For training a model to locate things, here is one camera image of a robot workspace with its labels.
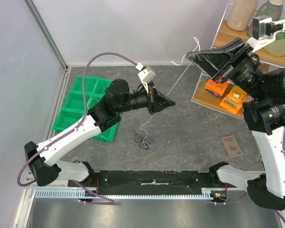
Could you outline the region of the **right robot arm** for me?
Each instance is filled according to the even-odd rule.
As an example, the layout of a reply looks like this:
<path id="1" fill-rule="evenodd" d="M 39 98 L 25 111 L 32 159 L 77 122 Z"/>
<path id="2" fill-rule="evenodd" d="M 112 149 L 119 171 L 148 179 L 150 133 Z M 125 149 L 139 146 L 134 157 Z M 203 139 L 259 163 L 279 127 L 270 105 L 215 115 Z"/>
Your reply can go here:
<path id="1" fill-rule="evenodd" d="M 209 184 L 228 183 L 259 207 L 285 210 L 285 68 L 263 73 L 255 48 L 241 38 L 216 49 L 191 51 L 186 58 L 213 81 L 232 81 L 252 98 L 243 103 L 243 115 L 265 169 L 258 175 L 220 162 L 210 167 Z"/>

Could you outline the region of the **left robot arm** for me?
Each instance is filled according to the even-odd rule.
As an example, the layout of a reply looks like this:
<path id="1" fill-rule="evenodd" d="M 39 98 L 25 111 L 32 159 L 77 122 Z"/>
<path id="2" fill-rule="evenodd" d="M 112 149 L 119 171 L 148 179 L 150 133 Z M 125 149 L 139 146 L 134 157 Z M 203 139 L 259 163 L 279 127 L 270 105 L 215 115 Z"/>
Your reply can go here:
<path id="1" fill-rule="evenodd" d="M 40 187 L 56 180 L 75 180 L 85 187 L 93 185 L 95 176 L 87 162 L 65 162 L 61 157 L 117 124 L 121 120 L 120 113 L 147 108 L 149 114 L 154 114 L 174 105 L 175 102 L 160 93 L 153 82 L 145 89 L 130 93 L 127 81 L 114 80 L 101 100 L 75 124 L 47 141 L 28 142 L 24 146 L 35 182 Z"/>

